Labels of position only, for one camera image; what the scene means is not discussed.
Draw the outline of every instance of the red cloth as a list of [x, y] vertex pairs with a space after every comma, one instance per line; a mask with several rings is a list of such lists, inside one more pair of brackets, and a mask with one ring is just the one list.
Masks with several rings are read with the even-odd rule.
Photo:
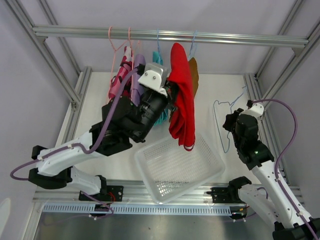
[[179, 138], [179, 146], [191, 151], [195, 145], [195, 103], [193, 95], [192, 77], [185, 49], [175, 43], [171, 49], [171, 73], [168, 81], [179, 86], [169, 131], [174, 139]]

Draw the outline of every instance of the pink patterned clothing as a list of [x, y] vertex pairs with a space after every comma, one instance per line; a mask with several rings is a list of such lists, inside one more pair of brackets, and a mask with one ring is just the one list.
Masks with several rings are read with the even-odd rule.
[[[110, 89], [108, 92], [109, 100], [113, 99], [119, 91], [120, 85], [125, 76], [132, 70], [132, 51], [129, 46], [124, 47], [124, 56], [122, 58], [118, 73], [111, 79]], [[131, 79], [128, 80], [124, 87], [122, 96], [130, 98]]]

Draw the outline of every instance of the metal floor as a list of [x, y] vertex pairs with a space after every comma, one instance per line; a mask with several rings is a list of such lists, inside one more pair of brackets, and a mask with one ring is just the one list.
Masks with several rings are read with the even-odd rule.
[[272, 229], [255, 215], [246, 222], [226, 216], [116, 214], [57, 221], [73, 213], [43, 213], [34, 240], [272, 240]]

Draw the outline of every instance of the laundry basket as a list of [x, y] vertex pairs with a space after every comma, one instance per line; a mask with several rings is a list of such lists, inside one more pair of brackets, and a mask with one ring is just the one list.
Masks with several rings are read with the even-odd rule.
[[134, 155], [143, 182], [157, 204], [168, 203], [221, 175], [226, 166], [203, 133], [196, 133], [192, 151], [167, 137]]

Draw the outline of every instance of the clothes rail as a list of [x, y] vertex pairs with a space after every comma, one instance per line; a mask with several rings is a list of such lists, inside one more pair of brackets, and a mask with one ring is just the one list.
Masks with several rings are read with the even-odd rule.
[[[95, 38], [107, 39], [108, 27], [82, 27], [82, 26], [61, 26], [61, 25], [36, 25], [34, 33], [39, 37], [66, 37], [66, 38]], [[127, 39], [128, 29], [113, 27], [110, 32], [112, 39]], [[157, 30], [131, 29], [132, 40], [156, 41]], [[192, 42], [194, 31], [166, 31], [159, 30], [160, 41], [167, 42]], [[269, 47], [288, 47], [303, 49], [308, 43], [304, 37], [284, 36], [284, 35], [246, 35], [228, 33], [198, 32], [194, 40], [195, 43], [211, 44], [233, 44], [252, 45]]]

